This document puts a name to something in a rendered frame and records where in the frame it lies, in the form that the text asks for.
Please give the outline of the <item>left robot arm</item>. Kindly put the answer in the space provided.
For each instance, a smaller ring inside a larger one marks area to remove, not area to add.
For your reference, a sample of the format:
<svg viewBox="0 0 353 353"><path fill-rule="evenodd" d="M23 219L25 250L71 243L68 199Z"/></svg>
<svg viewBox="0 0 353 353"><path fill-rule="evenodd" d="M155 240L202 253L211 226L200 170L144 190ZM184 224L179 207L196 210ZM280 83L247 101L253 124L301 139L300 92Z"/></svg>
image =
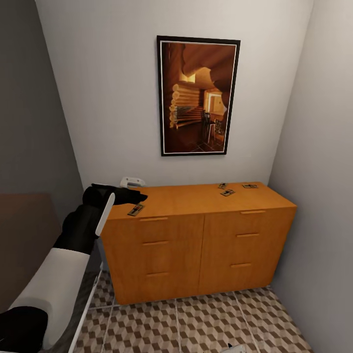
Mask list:
<svg viewBox="0 0 353 353"><path fill-rule="evenodd" d="M0 314L0 353L38 353L49 350L65 332L74 310L95 239L114 205L148 198L131 187L146 186L123 177L120 188L92 184L75 212L65 218L62 234L24 291Z"/></svg>

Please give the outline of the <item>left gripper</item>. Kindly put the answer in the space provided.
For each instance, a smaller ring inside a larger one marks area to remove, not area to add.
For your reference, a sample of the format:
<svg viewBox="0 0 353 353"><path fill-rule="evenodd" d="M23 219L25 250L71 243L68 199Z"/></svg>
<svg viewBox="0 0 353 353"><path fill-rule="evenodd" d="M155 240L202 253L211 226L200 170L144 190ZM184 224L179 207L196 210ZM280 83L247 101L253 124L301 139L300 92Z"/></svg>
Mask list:
<svg viewBox="0 0 353 353"><path fill-rule="evenodd" d="M120 204L133 203L135 205L143 202L148 198L147 195L140 194L140 191L128 190L127 188L118 188L123 193L123 200Z"/></svg>

